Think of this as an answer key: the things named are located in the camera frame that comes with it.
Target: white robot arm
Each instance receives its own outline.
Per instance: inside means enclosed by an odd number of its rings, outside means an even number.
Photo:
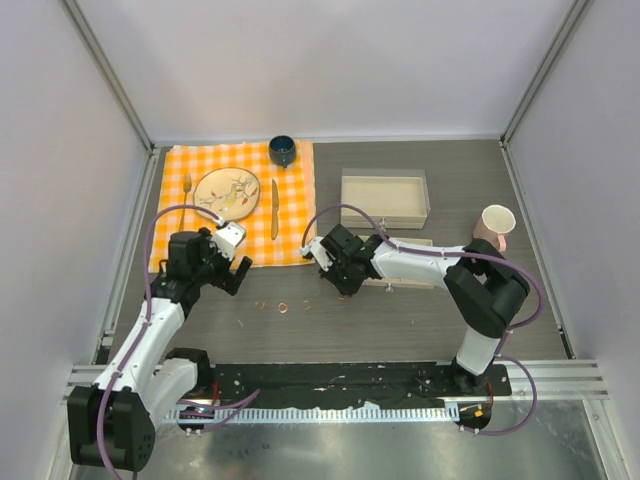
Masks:
[[[245,257],[235,273],[230,271],[236,249],[245,236],[244,228],[233,222],[213,234],[201,228],[171,236],[165,268],[151,283],[150,322],[146,318],[146,299],[136,324],[111,363],[91,387],[74,388],[67,400],[74,463],[103,465],[96,438],[98,405],[114,373],[120,372],[120,376],[108,400],[105,445],[115,468],[134,472],[149,460],[156,429],[171,407],[187,392],[211,386],[211,365],[203,350],[174,349],[160,371],[154,372],[169,341],[200,298],[201,287],[211,284],[230,295],[237,293],[252,263]],[[142,328],[146,331],[139,336]]]
[[[483,240],[474,240],[466,247],[447,248],[390,240],[395,248],[378,235],[363,242],[337,225],[325,237],[314,238],[301,253],[306,258],[315,258],[321,276],[343,295],[355,294],[365,278],[402,278],[449,290],[469,325],[455,361],[470,376],[483,375],[529,293],[527,282],[506,267],[454,256],[475,251],[502,258]],[[484,283],[477,278],[480,275],[486,276]]]

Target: metal floor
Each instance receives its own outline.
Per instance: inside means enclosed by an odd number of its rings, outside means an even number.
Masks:
[[[525,429],[503,437],[460,433],[451,422],[232,425],[202,437],[165,441],[138,478],[606,479],[582,405],[542,401]],[[496,403],[489,429],[516,424],[528,408],[525,401]],[[109,476],[104,469],[74,467],[70,479]]]

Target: orange checkered tablecloth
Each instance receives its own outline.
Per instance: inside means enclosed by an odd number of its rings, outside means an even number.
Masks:
[[[298,249],[307,223],[315,215],[315,180],[313,172],[313,144],[297,141],[298,157],[288,168],[274,165],[268,144],[247,143],[206,147],[175,146],[167,153],[162,175],[162,189],[158,211],[184,200],[183,177],[191,174],[192,189],[187,204],[193,205],[193,192],[206,174],[225,167],[243,168],[260,181],[260,199],[249,216],[237,223],[247,230],[247,238],[238,250],[234,266],[246,255],[253,266],[285,266],[310,263]],[[271,180],[278,184],[280,209],[278,211],[278,237],[271,240]],[[149,270],[158,271],[158,262],[167,258],[169,237],[178,231],[182,211],[163,215],[156,224]],[[195,210],[186,210],[184,230],[197,231],[200,227],[215,229],[212,221]],[[310,238],[315,236],[315,225]]]

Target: gray table surface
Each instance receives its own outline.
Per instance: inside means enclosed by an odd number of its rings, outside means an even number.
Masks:
[[[508,239],[506,257],[540,278],[497,141],[326,143],[315,144],[314,154],[318,210],[339,202],[343,167],[424,168],[431,201],[425,228],[392,230],[390,235],[430,238],[442,246],[467,244],[483,208],[502,204],[518,222]],[[164,154],[143,228],[157,211],[163,162]],[[327,233],[338,218],[338,211],[325,215],[318,233]],[[141,257],[139,242],[112,355],[140,311]],[[304,300],[311,303],[309,310],[303,308]],[[257,310],[256,301],[266,302],[266,307]],[[537,301],[532,293],[517,319],[533,312]],[[286,314],[278,312],[280,302],[288,305]],[[444,290],[385,293],[380,287],[363,286],[357,295],[343,300],[329,282],[319,278],[317,266],[255,268],[235,297],[205,289],[169,348],[205,349],[213,362],[445,360],[455,356],[465,329]],[[542,317],[512,335],[503,351],[520,359],[566,359],[548,304]]]

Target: dark blue cup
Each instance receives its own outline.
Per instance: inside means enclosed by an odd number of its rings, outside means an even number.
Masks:
[[[293,138],[280,135],[269,142],[269,158],[276,165],[287,168],[296,159],[296,142]]]

